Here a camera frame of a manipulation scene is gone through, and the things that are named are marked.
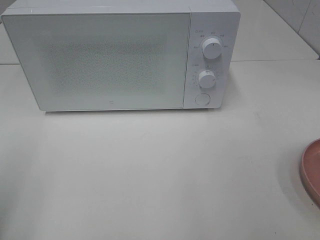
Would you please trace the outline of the upper white power knob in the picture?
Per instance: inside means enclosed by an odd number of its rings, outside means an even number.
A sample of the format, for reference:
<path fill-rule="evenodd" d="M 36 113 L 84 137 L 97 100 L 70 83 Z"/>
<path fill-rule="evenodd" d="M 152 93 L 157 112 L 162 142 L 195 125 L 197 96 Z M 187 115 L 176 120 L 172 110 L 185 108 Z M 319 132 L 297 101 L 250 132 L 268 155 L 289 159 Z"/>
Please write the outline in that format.
<path fill-rule="evenodd" d="M 222 54 L 222 42 L 216 36 L 210 36 L 201 44 L 202 54 L 208 60 L 218 58 Z"/>

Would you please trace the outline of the white timer knob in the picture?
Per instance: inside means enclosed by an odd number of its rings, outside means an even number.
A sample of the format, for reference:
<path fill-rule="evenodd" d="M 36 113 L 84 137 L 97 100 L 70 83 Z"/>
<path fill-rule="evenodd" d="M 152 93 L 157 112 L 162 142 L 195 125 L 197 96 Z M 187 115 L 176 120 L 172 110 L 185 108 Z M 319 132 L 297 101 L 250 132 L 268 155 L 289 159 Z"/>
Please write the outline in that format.
<path fill-rule="evenodd" d="M 213 88 L 216 84 L 216 75 L 211 70 L 204 70 L 198 75 L 198 84 L 200 88 L 210 89 Z"/>

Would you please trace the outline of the round white door button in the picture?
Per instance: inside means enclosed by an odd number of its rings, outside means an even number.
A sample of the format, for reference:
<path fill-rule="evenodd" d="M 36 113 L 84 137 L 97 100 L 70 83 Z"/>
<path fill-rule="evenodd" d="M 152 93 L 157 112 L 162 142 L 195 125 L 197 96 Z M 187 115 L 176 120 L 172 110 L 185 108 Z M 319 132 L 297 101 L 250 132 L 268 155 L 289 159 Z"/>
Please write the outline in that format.
<path fill-rule="evenodd" d="M 201 93 L 196 96 L 195 103 L 199 106 L 207 106 L 211 101 L 211 97 L 206 93 Z"/>

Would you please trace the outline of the white microwave door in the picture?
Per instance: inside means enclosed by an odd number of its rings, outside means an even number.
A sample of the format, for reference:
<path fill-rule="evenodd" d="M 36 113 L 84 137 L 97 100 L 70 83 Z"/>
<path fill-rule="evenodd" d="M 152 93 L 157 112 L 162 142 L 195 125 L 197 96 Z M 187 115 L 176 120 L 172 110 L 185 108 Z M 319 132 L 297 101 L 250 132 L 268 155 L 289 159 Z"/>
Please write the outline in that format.
<path fill-rule="evenodd" d="M 42 111 L 183 106 L 190 15 L 6 15 Z"/>

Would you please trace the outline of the white microwave oven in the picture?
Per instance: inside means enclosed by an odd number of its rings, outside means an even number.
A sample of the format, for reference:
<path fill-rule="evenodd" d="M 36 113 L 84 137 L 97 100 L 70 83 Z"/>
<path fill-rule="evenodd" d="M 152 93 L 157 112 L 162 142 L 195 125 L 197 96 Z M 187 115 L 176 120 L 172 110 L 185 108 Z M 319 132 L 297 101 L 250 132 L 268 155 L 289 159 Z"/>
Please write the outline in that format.
<path fill-rule="evenodd" d="M 241 18 L 240 11 L 231 0 L 17 0 L 2 13 L 1 21 L 3 22 L 4 16 L 16 15 L 147 14 L 189 14 L 190 16 L 182 107 L 98 111 L 219 108 L 223 101 Z M 201 47 L 203 41 L 211 36 L 219 38 L 222 42 L 221 55 L 215 59 L 205 58 Z M 212 88 L 201 88 L 198 76 L 199 73 L 207 70 L 214 72 L 216 83 Z M 210 96 L 208 105 L 196 104 L 195 98 L 199 94 Z"/>

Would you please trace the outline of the pink round plate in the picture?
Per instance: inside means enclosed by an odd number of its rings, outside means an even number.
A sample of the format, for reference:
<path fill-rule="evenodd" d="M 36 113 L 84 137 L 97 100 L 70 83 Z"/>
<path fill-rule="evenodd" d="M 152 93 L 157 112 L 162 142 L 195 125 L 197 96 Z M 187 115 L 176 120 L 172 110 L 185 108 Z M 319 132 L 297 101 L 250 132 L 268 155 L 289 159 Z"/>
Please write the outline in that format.
<path fill-rule="evenodd" d="M 305 149 L 299 166 L 303 187 L 314 204 L 320 208 L 320 140 L 314 140 Z"/>

